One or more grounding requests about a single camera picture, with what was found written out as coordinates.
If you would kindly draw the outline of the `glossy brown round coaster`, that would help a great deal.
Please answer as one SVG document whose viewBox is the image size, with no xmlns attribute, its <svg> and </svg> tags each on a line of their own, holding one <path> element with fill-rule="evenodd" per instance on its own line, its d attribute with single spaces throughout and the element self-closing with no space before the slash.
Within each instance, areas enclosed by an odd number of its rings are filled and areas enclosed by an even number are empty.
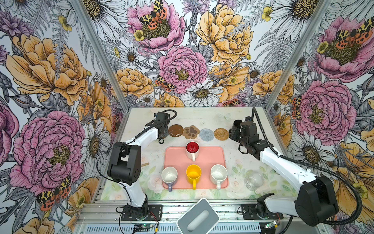
<svg viewBox="0 0 374 234">
<path fill-rule="evenodd" d="M 184 128 L 179 124 L 174 124 L 168 128 L 168 133 L 171 137 L 180 137 L 184 132 Z"/>
</svg>

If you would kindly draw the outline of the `woven wicker round coaster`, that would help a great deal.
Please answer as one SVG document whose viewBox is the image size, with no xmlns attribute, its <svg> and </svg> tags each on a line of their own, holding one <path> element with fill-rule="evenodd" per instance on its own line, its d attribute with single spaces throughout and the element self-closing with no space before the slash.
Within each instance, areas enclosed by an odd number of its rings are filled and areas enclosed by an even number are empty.
<svg viewBox="0 0 374 234">
<path fill-rule="evenodd" d="M 214 131 L 214 137 L 217 140 L 225 141 L 229 138 L 229 131 L 225 128 L 218 128 Z"/>
</svg>

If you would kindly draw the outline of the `brown paw print coaster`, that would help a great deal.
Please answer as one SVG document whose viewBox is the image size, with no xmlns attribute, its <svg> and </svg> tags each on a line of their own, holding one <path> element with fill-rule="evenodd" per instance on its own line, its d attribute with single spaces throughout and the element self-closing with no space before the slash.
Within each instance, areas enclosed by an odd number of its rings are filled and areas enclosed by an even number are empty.
<svg viewBox="0 0 374 234">
<path fill-rule="evenodd" d="M 191 125 L 190 127 L 185 127 L 183 129 L 182 136 L 184 136 L 186 139 L 196 139 L 200 133 L 200 130 L 194 126 Z"/>
</svg>

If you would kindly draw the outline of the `grey blue round coaster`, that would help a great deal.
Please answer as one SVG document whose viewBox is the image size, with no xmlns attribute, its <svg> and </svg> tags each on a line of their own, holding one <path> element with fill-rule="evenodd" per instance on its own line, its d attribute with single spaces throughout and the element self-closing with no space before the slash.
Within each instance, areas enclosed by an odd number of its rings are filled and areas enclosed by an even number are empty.
<svg viewBox="0 0 374 234">
<path fill-rule="evenodd" d="M 202 141 L 209 142 L 214 139 L 214 132 L 210 129 L 202 129 L 199 133 L 199 137 Z"/>
</svg>

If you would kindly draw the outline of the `white mug red inside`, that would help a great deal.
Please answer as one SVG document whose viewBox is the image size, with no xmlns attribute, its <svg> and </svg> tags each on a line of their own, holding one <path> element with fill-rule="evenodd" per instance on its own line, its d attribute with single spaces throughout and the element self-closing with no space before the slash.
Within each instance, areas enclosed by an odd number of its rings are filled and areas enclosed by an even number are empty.
<svg viewBox="0 0 374 234">
<path fill-rule="evenodd" d="M 186 149 L 186 156 L 190 160 L 195 162 L 199 156 L 199 150 L 200 150 L 199 144 L 196 143 L 195 141 L 188 142 L 185 149 Z"/>
</svg>

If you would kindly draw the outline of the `black mug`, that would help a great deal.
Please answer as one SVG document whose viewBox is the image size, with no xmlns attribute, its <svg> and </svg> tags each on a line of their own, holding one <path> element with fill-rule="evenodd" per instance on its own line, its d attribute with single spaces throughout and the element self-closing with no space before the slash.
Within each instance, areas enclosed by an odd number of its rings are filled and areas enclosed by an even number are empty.
<svg viewBox="0 0 374 234">
<path fill-rule="evenodd" d="M 234 123 L 233 123 L 233 129 L 235 130 L 241 130 L 241 123 L 242 123 L 242 120 L 235 120 Z"/>
</svg>

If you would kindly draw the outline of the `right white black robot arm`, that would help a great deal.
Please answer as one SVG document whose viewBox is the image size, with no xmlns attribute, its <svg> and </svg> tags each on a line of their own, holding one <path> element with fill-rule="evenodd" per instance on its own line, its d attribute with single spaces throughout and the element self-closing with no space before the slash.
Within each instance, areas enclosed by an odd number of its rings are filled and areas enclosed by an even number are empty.
<svg viewBox="0 0 374 234">
<path fill-rule="evenodd" d="M 266 136 L 256 109 L 251 116 L 242 120 L 235 120 L 229 138 L 239 144 L 239 148 L 246 149 L 258 161 L 270 166 L 282 176 L 298 192 L 296 198 L 280 197 L 269 193 L 257 199 L 255 207 L 242 206 L 244 218 L 255 214 L 261 218 L 271 217 L 271 214 L 287 214 L 291 218 L 298 217 L 305 224 L 314 227 L 320 223 L 327 225 L 347 225 L 359 218 L 362 212 L 362 199 L 358 190 L 347 179 L 325 168 L 297 161 L 284 156 L 277 151 Z M 351 189 L 356 200 L 356 207 L 351 215 L 343 220 L 332 221 L 338 214 L 339 206 L 332 181 L 326 176 L 317 176 L 303 167 L 314 168 L 330 174 Z"/>
</svg>

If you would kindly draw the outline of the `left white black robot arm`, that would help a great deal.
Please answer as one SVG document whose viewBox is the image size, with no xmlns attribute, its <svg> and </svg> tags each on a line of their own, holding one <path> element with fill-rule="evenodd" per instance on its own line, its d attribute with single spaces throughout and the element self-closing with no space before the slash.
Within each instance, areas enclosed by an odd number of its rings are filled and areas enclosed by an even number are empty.
<svg viewBox="0 0 374 234">
<path fill-rule="evenodd" d="M 107 175 L 125 190 L 128 202 L 123 213 L 131 218 L 145 219 L 150 213 L 147 195 L 138 182 L 142 168 L 142 150 L 156 140 L 163 144 L 168 136 L 168 125 L 176 117 L 177 112 L 171 109 L 157 112 L 140 133 L 125 142 L 116 142 L 110 150 Z"/>
</svg>

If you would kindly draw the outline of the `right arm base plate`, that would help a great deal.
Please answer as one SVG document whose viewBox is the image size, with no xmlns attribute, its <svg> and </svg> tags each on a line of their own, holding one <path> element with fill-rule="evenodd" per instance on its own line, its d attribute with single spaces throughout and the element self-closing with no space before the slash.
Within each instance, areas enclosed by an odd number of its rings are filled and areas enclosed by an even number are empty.
<svg viewBox="0 0 374 234">
<path fill-rule="evenodd" d="M 244 220 L 282 220 L 283 214 L 272 213 L 262 204 L 242 204 L 239 208 Z"/>
</svg>

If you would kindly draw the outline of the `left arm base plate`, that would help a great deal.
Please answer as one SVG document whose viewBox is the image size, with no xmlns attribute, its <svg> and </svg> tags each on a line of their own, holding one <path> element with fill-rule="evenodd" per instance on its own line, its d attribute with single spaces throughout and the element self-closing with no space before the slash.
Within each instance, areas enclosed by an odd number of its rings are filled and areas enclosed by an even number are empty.
<svg viewBox="0 0 374 234">
<path fill-rule="evenodd" d="M 162 219 L 162 205 L 145 205 L 143 207 L 131 207 L 125 205 L 120 212 L 121 221 L 160 221 Z"/>
</svg>

